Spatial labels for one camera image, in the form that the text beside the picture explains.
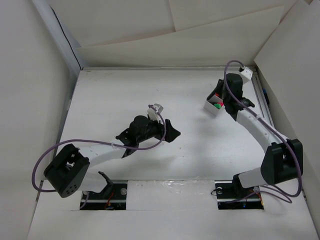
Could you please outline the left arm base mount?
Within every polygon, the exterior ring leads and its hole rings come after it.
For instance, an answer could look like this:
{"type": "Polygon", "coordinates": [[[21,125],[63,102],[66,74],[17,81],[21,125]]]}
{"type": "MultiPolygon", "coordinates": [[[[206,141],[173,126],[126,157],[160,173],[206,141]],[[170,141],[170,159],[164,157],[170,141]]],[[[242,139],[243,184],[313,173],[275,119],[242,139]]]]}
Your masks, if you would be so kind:
{"type": "Polygon", "coordinates": [[[99,192],[82,193],[79,209],[82,211],[124,211],[127,207],[127,180],[111,180],[104,172],[98,172],[104,179],[99,192]]]}

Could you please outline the white divided container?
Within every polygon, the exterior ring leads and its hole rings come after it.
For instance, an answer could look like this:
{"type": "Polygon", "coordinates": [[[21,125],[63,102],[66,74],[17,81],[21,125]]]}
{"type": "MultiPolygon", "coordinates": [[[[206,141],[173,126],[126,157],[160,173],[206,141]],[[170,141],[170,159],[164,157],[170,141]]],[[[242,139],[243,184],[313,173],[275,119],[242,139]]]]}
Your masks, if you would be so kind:
{"type": "Polygon", "coordinates": [[[220,98],[220,97],[217,97],[216,95],[209,95],[207,97],[207,99],[205,100],[205,103],[204,103],[204,109],[212,114],[213,116],[217,117],[218,115],[220,115],[223,110],[225,109],[225,105],[223,104],[221,106],[221,109],[217,109],[214,104],[217,104],[219,101],[222,101],[223,100],[220,98]]]}

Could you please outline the green highlighter marker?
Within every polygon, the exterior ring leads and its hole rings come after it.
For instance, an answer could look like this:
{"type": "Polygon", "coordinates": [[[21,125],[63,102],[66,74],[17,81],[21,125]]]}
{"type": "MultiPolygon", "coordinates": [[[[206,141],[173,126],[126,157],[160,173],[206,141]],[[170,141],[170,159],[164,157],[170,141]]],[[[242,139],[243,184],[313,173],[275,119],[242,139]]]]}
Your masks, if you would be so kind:
{"type": "Polygon", "coordinates": [[[215,106],[217,109],[221,109],[221,108],[222,108],[222,106],[221,106],[220,104],[218,104],[218,103],[215,103],[214,106],[215,106]]]}

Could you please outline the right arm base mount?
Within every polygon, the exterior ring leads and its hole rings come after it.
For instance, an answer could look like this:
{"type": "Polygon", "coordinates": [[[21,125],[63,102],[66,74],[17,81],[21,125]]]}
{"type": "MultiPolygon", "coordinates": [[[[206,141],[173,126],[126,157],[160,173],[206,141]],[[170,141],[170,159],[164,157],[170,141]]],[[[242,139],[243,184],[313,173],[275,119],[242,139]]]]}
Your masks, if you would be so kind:
{"type": "Polygon", "coordinates": [[[243,188],[238,174],[232,180],[215,180],[210,193],[216,196],[218,210],[263,210],[260,193],[254,187],[243,188]]]}

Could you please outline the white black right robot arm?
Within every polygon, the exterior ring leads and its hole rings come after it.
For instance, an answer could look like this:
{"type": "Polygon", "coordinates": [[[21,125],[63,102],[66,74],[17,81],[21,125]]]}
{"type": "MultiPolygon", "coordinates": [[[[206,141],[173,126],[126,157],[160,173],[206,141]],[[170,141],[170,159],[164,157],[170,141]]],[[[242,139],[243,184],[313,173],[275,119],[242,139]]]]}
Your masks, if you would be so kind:
{"type": "Polygon", "coordinates": [[[275,186],[289,180],[298,180],[302,188],[303,145],[298,139],[289,139],[254,112],[255,105],[243,96],[243,79],[239,74],[227,73],[212,91],[223,101],[225,111],[243,126],[259,143],[264,152],[260,167],[233,176],[231,191],[243,197],[250,188],[275,186]]]}

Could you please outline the aluminium table edge rail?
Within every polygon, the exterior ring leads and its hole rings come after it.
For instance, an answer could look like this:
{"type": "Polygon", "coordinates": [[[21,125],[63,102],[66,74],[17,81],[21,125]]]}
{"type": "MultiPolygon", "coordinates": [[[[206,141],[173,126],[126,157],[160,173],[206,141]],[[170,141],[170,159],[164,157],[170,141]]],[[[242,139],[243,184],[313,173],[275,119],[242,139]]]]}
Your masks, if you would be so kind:
{"type": "Polygon", "coordinates": [[[269,123],[272,127],[274,126],[274,122],[267,104],[267,100],[265,98],[263,88],[258,76],[258,72],[255,66],[249,66],[249,68],[252,70],[252,78],[251,82],[255,91],[255,95],[257,97],[257,102],[260,109],[260,115],[265,118],[265,121],[269,123]]]}

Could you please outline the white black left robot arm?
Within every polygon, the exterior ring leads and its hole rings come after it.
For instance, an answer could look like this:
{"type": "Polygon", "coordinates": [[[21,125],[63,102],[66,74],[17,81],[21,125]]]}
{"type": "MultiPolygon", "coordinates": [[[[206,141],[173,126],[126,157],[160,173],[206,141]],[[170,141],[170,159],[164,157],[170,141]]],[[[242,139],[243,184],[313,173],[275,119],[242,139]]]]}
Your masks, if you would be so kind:
{"type": "Polygon", "coordinates": [[[89,168],[126,158],[138,150],[140,143],[149,139],[171,143],[180,134],[169,119],[157,121],[138,115],[127,129],[116,136],[115,143],[83,148],[77,148],[72,143],[65,145],[43,174],[62,198],[82,191],[93,192],[104,199],[112,193],[114,183],[104,172],[89,172],[89,168]]]}

